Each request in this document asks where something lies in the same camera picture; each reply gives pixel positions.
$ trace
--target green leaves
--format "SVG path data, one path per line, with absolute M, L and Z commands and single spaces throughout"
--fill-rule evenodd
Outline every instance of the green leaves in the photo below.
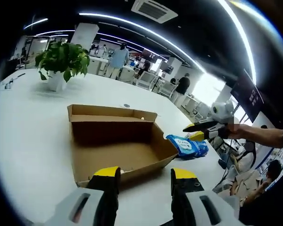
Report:
M 45 77 L 45 75 L 44 75 L 44 74 L 42 74 L 42 72 L 41 72 L 41 71 L 39 71 L 39 73 L 40 73 L 40 76 L 41 76 L 41 80 L 47 80 L 47 78 Z
M 90 58 L 88 51 L 79 44 L 54 42 L 46 51 L 40 53 L 35 61 L 35 66 L 40 69 L 64 72 L 64 79 L 68 82 L 71 76 L 76 76 L 78 73 L 87 74 Z M 42 80 L 46 79 L 41 72 L 40 75 Z
M 67 68 L 66 71 L 64 72 L 64 80 L 65 80 L 65 82 L 68 82 L 70 78 L 71 78 L 71 73 L 70 73 L 69 68 Z
M 87 74 L 87 63 L 88 63 L 87 58 L 86 58 L 86 57 L 83 57 L 83 58 L 81 59 L 81 65 L 82 65 L 82 72 L 83 72 L 84 75 Z
M 35 58 L 35 62 L 36 62 L 35 67 L 36 68 L 39 67 L 40 62 L 43 60 L 44 54 L 45 54 L 45 52 L 42 52 L 38 56 L 36 56 L 36 58 Z

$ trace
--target human hand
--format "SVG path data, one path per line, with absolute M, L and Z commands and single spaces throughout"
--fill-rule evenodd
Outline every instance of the human hand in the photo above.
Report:
M 232 189 L 230 189 L 230 196 L 232 196 L 232 195 L 236 195 L 236 192 L 233 191 Z
M 243 133 L 248 125 L 244 124 L 228 124 L 227 128 L 230 130 L 229 139 L 241 139 L 243 138 Z
M 231 155 L 230 155 L 230 158 L 231 158 L 231 159 L 235 159 L 236 157 L 235 157 L 233 154 L 231 154 Z
M 265 189 L 267 189 L 267 187 L 272 183 L 272 180 L 270 178 L 268 178 L 266 181 L 264 181 L 261 186 L 260 186 L 260 192 L 264 192 Z

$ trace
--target yellow object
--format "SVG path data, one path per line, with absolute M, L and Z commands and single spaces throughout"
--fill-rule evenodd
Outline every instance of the yellow object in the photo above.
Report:
M 204 133 L 201 131 L 196 132 L 195 134 L 193 134 L 192 136 L 189 137 L 190 140 L 193 141 L 203 141 L 204 138 Z
M 184 128 L 184 130 L 187 129 L 187 128 L 189 128 L 189 127 L 191 127 L 191 126 L 195 126 L 195 124 L 192 123 L 192 124 L 188 125 L 186 128 Z
M 103 177 L 114 177 L 118 168 L 118 166 L 103 168 L 97 171 L 94 175 Z
M 197 178 L 196 175 L 192 172 L 189 172 L 185 169 L 173 168 L 175 172 L 176 179 L 189 179 L 189 178 Z

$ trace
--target light blue shirt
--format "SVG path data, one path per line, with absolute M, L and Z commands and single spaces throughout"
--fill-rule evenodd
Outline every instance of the light blue shirt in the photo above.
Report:
M 129 58 L 129 51 L 124 48 L 121 50 L 121 48 L 117 48 L 113 55 L 112 59 L 110 60 L 110 66 L 115 68 L 121 68 L 124 65 L 125 60 Z

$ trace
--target cable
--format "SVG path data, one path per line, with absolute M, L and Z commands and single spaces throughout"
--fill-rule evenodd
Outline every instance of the cable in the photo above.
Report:
M 228 158 L 227 158 L 227 161 L 226 161 L 225 172 L 224 172 L 224 174 L 223 174 L 223 176 L 222 176 L 220 182 L 219 182 L 215 187 L 217 187 L 219 184 L 221 184 L 221 182 L 222 182 L 222 181 L 225 179 L 225 177 L 227 176 L 227 174 L 225 175 L 225 173 L 226 173 L 226 170 L 228 169 L 228 168 L 227 168 L 227 164 L 228 164 L 228 161 L 229 161 L 230 156 L 231 156 L 231 153 L 232 153 L 232 141 L 233 141 L 233 140 L 231 139 L 230 151 L 229 151 Z

